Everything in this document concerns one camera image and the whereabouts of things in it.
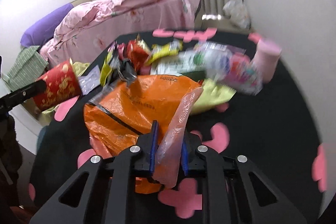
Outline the black cloth with pink hearts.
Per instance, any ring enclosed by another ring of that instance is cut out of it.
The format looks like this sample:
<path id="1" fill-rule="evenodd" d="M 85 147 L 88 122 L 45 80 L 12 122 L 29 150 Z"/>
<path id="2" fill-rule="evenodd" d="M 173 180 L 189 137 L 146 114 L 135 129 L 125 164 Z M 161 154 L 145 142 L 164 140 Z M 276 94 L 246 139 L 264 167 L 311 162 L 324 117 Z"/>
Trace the black cloth with pink hearts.
<path id="1" fill-rule="evenodd" d="M 88 100 L 78 100 L 46 130 L 30 178 L 39 207 L 32 223 L 316 223 L 322 193 L 311 169 L 318 132 L 283 64 L 257 95 L 235 95 L 227 111 L 188 119 L 188 133 L 199 131 L 208 140 L 226 129 L 230 141 L 220 154 L 194 153 L 191 176 L 203 193 L 203 209 L 186 219 L 157 193 L 134 191 L 130 151 L 76 168 L 89 147 L 83 115 Z"/>

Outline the green checkered cloth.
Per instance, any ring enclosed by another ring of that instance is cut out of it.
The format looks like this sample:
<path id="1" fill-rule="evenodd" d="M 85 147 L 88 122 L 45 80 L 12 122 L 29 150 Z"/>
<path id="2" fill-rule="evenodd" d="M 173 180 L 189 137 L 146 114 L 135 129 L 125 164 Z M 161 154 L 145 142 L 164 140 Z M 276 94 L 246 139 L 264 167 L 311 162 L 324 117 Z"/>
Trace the green checkered cloth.
<path id="1" fill-rule="evenodd" d="M 3 81 L 10 91 L 15 91 L 35 82 L 49 66 L 49 63 L 39 54 L 40 46 L 23 48 L 15 63 L 7 74 L 2 74 Z"/>

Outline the pink cylindrical cup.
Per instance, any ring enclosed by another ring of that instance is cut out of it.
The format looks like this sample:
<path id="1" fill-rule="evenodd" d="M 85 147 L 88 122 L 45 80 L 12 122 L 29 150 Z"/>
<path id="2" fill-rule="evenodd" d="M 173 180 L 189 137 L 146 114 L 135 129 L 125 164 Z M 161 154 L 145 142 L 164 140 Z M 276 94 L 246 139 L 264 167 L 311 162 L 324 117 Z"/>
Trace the pink cylindrical cup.
<path id="1" fill-rule="evenodd" d="M 271 40 L 261 39 L 257 43 L 253 63 L 261 73 L 264 83 L 272 80 L 281 52 L 282 49 Z"/>

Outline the red gold paper cup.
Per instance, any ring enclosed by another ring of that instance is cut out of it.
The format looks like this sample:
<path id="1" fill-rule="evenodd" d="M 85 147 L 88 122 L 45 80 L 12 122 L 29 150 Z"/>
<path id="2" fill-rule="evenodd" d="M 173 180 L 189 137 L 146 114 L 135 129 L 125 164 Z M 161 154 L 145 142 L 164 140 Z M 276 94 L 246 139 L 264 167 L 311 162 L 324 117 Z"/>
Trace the red gold paper cup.
<path id="1" fill-rule="evenodd" d="M 47 86 L 43 93 L 33 97 L 41 111 L 82 94 L 71 59 L 56 65 L 37 80 L 44 80 Z"/>

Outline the colourful cartoon snack wrapper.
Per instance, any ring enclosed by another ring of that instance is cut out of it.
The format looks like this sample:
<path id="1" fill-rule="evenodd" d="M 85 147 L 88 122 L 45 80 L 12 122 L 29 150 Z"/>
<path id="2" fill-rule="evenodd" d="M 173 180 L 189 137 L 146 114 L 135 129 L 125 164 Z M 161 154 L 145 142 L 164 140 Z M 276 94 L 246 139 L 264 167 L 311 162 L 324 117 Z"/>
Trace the colourful cartoon snack wrapper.
<path id="1" fill-rule="evenodd" d="M 201 41 L 194 46 L 194 51 L 194 64 L 215 83 L 248 95 L 257 95 L 263 88 L 261 73 L 244 49 Z"/>

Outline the bed with pink floral cover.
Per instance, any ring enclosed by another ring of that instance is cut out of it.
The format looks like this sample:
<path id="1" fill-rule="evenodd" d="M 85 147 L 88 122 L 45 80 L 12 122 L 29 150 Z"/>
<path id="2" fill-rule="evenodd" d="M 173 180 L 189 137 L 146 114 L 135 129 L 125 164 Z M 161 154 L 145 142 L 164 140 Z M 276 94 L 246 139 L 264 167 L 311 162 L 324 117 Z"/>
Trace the bed with pink floral cover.
<path id="1" fill-rule="evenodd" d="M 72 8 L 42 46 L 54 67 L 93 62 L 119 36 L 155 29 L 193 29 L 201 0 L 94 0 Z"/>

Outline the red snack wrapper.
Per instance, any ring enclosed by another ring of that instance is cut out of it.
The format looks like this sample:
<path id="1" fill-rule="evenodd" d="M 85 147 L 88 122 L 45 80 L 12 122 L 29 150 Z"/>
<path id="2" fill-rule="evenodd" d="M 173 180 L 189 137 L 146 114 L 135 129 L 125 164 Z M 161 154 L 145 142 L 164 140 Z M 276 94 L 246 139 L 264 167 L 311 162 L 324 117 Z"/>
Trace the red snack wrapper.
<path id="1" fill-rule="evenodd" d="M 130 40 L 126 45 L 126 58 L 135 71 L 139 71 L 151 55 L 151 50 L 143 39 Z"/>

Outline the yellow snack wrapper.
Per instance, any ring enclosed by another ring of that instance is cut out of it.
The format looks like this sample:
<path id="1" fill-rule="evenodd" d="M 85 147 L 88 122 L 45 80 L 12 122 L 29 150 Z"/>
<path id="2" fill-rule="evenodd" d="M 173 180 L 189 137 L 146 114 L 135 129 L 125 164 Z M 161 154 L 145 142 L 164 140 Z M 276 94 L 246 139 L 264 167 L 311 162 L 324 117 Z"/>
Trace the yellow snack wrapper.
<path id="1" fill-rule="evenodd" d="M 182 49 L 183 42 L 181 40 L 173 40 L 165 45 L 154 44 L 151 48 L 151 55 L 145 64 L 151 65 L 160 58 L 177 55 Z"/>

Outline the purple pillow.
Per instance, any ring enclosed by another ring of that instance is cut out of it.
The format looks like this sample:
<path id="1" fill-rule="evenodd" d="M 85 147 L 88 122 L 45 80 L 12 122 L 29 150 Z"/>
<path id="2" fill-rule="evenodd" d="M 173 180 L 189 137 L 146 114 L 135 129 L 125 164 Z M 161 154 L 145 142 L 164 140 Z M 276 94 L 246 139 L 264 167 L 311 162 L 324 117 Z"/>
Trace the purple pillow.
<path id="1" fill-rule="evenodd" d="M 56 27 L 73 7 L 72 3 L 65 4 L 35 22 L 22 35 L 21 46 L 43 46 L 52 39 Z"/>

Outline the white plastic bag by wall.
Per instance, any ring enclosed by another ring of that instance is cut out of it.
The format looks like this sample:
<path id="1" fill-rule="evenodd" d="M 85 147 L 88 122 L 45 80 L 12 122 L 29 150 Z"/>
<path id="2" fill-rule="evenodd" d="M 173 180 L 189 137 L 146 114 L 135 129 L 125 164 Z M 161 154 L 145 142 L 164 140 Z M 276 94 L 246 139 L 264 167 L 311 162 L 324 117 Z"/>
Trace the white plastic bag by wall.
<path id="1" fill-rule="evenodd" d="M 250 29 L 251 19 L 242 0 L 229 0 L 223 6 L 223 13 L 230 22 L 240 29 Z"/>

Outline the orange plastic bag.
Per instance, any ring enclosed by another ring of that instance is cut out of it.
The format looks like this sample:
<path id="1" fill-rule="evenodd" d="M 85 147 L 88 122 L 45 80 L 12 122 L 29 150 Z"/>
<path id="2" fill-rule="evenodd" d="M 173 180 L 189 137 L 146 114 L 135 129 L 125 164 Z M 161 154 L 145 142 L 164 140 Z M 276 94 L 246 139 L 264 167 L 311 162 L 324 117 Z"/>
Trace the orange plastic bag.
<path id="1" fill-rule="evenodd" d="M 117 156 L 157 121 L 152 178 L 171 189 L 177 184 L 186 123 L 202 92 L 201 85 L 186 76 L 143 75 L 130 86 L 120 82 L 84 106 L 90 144 L 103 158 Z"/>

